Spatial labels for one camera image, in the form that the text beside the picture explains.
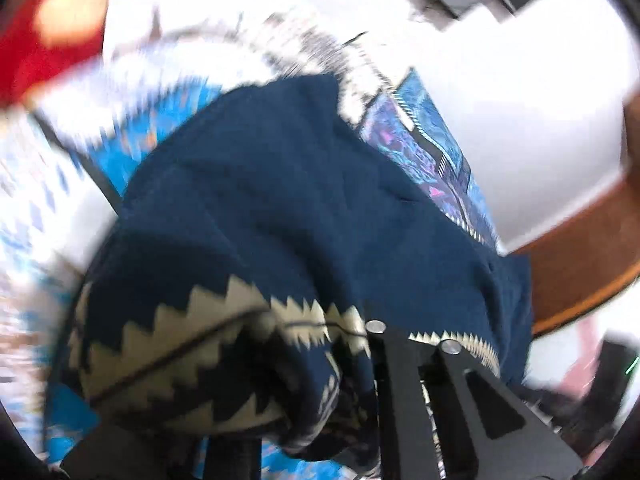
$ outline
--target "green light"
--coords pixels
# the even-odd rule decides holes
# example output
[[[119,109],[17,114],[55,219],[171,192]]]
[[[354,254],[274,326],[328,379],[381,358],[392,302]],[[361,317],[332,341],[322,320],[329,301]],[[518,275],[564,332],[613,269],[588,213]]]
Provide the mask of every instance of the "green light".
[[[629,372],[636,367],[638,361],[640,361],[640,357],[636,357],[636,359],[631,363],[631,366],[626,369],[625,375],[629,375]]]

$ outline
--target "white wall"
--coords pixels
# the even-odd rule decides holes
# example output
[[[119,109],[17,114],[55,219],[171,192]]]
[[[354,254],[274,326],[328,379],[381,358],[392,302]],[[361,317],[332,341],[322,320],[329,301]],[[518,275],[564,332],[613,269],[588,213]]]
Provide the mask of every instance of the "white wall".
[[[606,0],[536,0],[503,23],[481,7],[445,32],[409,23],[406,0],[310,1],[413,60],[508,250],[619,179],[622,101],[639,72]]]

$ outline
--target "metal screw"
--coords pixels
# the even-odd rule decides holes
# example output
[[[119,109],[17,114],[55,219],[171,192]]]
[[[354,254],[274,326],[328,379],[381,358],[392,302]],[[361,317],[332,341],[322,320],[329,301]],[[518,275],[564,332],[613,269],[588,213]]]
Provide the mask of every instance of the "metal screw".
[[[372,334],[382,334],[386,330],[386,324],[383,321],[372,319],[365,323],[364,328],[367,329],[367,332],[371,332]]]
[[[458,355],[462,350],[462,345],[454,339],[445,339],[440,343],[440,348],[443,352],[451,355]]]

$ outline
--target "zigzag pattern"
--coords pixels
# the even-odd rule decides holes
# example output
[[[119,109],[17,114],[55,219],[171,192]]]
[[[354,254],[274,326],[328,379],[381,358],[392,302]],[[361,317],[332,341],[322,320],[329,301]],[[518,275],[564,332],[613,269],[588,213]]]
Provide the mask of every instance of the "zigzag pattern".
[[[249,428],[268,424],[284,416],[281,407],[273,399],[270,400],[262,413],[257,413],[256,408],[257,399],[253,394],[229,420],[214,422],[213,410],[215,408],[210,400],[201,404],[195,410],[167,421],[164,425],[181,433],[214,435],[248,430]]]
[[[364,352],[367,357],[371,357],[364,320],[360,317],[357,308],[350,306],[344,314],[340,314],[338,308],[332,303],[325,316],[332,341],[341,338],[353,355]]]
[[[442,336],[439,336],[435,332],[432,332],[431,335],[427,332],[422,332],[417,333],[416,335],[409,334],[409,339],[434,346],[439,345],[439,343],[445,339],[453,339],[465,347],[473,357],[479,359],[480,362],[489,368],[496,377],[500,377],[500,361],[498,360],[498,354],[489,343],[478,336],[467,333],[460,335],[460,333],[449,333],[445,330],[442,333]]]
[[[300,347],[302,343],[307,349],[320,346],[330,341],[325,325],[324,310],[317,301],[311,306],[303,301],[302,307],[291,297],[287,304],[271,298],[271,311],[280,323],[280,329],[289,345]]]
[[[76,321],[79,326],[84,325],[90,291],[91,286],[88,284],[76,306]],[[255,285],[248,285],[235,276],[229,279],[225,296],[195,286],[185,312],[165,304],[158,306],[151,332],[132,321],[126,323],[122,329],[120,352],[100,342],[93,342],[88,351],[88,370],[79,367],[81,344],[79,333],[74,330],[70,338],[70,366],[79,368],[84,396],[94,402],[102,416],[128,410],[146,411],[150,409],[150,402],[154,399],[171,401],[177,385],[188,389],[196,388],[198,371],[216,367],[220,361],[222,346],[233,343],[244,328],[244,320],[230,324],[228,322],[242,314],[252,310],[260,311],[267,306],[269,304]],[[277,327],[287,343],[298,348],[302,344],[309,349],[312,345],[319,346],[327,341],[342,338],[354,354],[364,351],[370,356],[364,320],[354,306],[340,314],[332,304],[325,313],[317,301],[313,301],[311,305],[303,301],[300,306],[292,298],[288,298],[286,304],[272,298],[270,307],[269,313],[254,318],[248,327],[250,333],[260,340],[267,339]],[[176,356],[157,370],[151,368],[158,360],[170,356],[184,344],[223,323],[227,323],[224,329],[208,336],[190,351]],[[332,365],[334,370],[337,370],[337,365]],[[121,390],[113,394],[108,392],[116,384],[122,384],[123,380],[147,369],[148,372],[136,377]],[[338,381],[336,377],[332,379],[334,383],[331,384],[329,381],[322,393],[324,403],[327,403],[335,394],[334,390],[337,390]],[[270,406],[261,414],[255,413],[255,409],[251,412],[252,407],[255,408],[255,399],[249,399],[224,424],[216,423],[218,431],[235,431],[220,428],[240,428],[247,424],[250,427],[282,416],[279,407]],[[209,407],[200,406],[179,420],[174,420],[172,424],[177,425],[176,428],[184,428],[193,423],[193,431],[197,432],[197,428],[206,427],[211,434],[214,431],[211,409],[210,402]],[[209,413],[208,418],[204,416],[205,413]]]
[[[186,312],[164,304],[158,306],[152,332],[147,332],[132,321],[125,324],[120,352],[113,351],[100,342],[92,343],[88,355],[90,370],[81,368],[79,373],[84,396],[91,400],[133,373],[171,354],[203,332],[266,306],[267,302],[255,286],[249,286],[235,276],[229,279],[226,296],[195,286]],[[207,351],[198,350],[189,354],[189,370],[173,366],[173,362],[169,364],[170,372],[167,372],[167,368],[164,370],[168,382],[155,383],[154,392],[162,398],[170,398],[173,395],[173,387],[170,386],[172,380],[189,381],[201,364],[215,366],[219,359],[220,343],[235,340],[240,329],[241,326],[238,326],[235,330],[225,331],[225,335],[220,338],[207,339],[204,344],[208,346]]]

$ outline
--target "red object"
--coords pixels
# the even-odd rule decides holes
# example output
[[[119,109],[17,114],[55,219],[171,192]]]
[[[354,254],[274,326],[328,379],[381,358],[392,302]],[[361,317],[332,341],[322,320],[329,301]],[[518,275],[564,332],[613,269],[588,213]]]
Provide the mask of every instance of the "red object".
[[[33,18],[41,0],[24,0],[0,36],[0,103],[20,102],[32,86],[102,51],[104,26],[86,42],[47,48],[33,30]]]

